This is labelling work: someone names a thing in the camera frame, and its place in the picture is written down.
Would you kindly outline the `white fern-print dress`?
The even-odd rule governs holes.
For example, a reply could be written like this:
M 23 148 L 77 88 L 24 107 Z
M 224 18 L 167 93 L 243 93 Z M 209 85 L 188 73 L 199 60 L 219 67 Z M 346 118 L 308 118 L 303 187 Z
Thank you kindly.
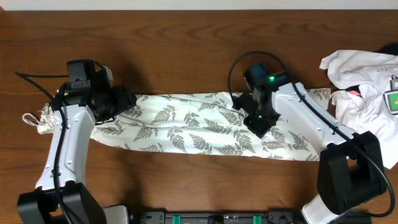
M 307 135 L 282 115 L 264 137 L 244 125 L 228 92 L 139 95 L 137 105 L 113 122 L 95 126 L 91 138 L 121 149 L 317 161 Z

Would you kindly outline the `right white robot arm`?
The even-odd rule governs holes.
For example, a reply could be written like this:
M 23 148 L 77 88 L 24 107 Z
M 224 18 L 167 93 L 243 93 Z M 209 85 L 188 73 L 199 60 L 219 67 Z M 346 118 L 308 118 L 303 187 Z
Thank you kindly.
M 318 106 L 297 82 L 254 82 L 250 94 L 232 96 L 234 108 L 248 115 L 244 124 L 263 137 L 283 116 L 300 128 L 315 148 L 317 195 L 301 211 L 298 223 L 370 223 L 376 217 L 356 209 L 385 191 L 393 193 L 384 173 L 381 147 L 370 132 L 358 134 Z

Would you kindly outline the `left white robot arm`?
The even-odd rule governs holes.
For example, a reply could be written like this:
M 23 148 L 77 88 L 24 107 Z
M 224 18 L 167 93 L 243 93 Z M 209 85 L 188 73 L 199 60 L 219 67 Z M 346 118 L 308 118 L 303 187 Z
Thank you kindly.
M 23 223 L 129 223 L 127 207 L 102 208 L 85 185 L 86 160 L 96 123 L 134 107 L 125 86 L 72 88 L 52 100 L 54 130 L 49 155 L 34 191 L 20 194 Z

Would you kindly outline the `white t-shirt with pixel graphic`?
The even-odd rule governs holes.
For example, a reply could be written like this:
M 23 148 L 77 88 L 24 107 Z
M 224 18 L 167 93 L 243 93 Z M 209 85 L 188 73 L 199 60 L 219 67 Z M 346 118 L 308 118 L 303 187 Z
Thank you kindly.
M 323 58 L 320 68 L 337 91 L 332 93 L 335 117 L 358 133 L 372 132 L 379 140 L 384 167 L 397 164 L 397 115 L 384 95 L 397 79 L 397 56 L 361 50 L 337 50 Z

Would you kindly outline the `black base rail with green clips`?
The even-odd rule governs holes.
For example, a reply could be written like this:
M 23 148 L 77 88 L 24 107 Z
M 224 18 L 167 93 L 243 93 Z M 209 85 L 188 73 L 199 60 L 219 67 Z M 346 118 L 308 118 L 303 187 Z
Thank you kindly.
M 266 213 L 200 213 L 152 210 L 129 215 L 132 224 L 306 224 L 304 217 L 292 211 Z

